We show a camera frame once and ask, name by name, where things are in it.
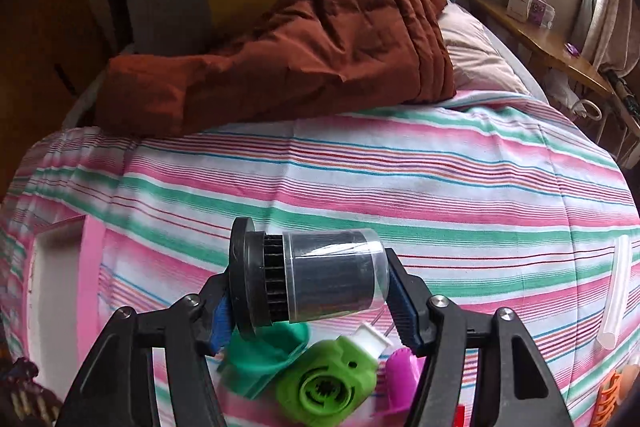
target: striped bedsheet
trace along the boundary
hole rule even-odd
[[[233,219],[251,216],[270,233],[371,227],[433,292],[479,312],[513,308],[578,426],[588,425],[600,381],[640,339],[640,221],[622,174],[558,112],[523,95],[460,92],[436,107],[234,124],[180,139],[116,139],[98,128],[47,137],[25,156],[1,209],[2,320],[15,355],[25,245],[36,225],[78,214],[108,227],[100,323],[125,304],[148,311],[197,291],[225,268]],[[618,347],[605,352],[594,338],[623,233],[632,282]],[[313,323],[312,341],[374,314]],[[387,312],[379,325],[389,324]],[[162,422],[171,425],[156,355]],[[467,423],[477,355],[465,365]],[[345,425],[389,425],[370,418],[384,392]],[[271,403],[224,391],[220,399],[230,425],[289,425]]]

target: pink plastic object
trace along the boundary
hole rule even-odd
[[[388,409],[382,414],[408,410],[418,389],[425,359],[418,359],[408,347],[394,351],[386,361],[386,397]]]

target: pink pillowcase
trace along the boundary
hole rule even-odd
[[[507,61],[491,45],[478,19],[457,4],[448,4],[438,24],[453,63],[456,89],[530,94]]]

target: brown blanket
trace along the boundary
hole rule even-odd
[[[438,28],[446,0],[280,0],[241,38],[192,57],[113,58],[96,122],[180,136],[455,94]]]

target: orange plastic object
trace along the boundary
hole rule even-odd
[[[604,427],[616,408],[616,400],[620,392],[620,375],[615,370],[607,375],[600,384],[596,408],[593,410],[590,427]]]

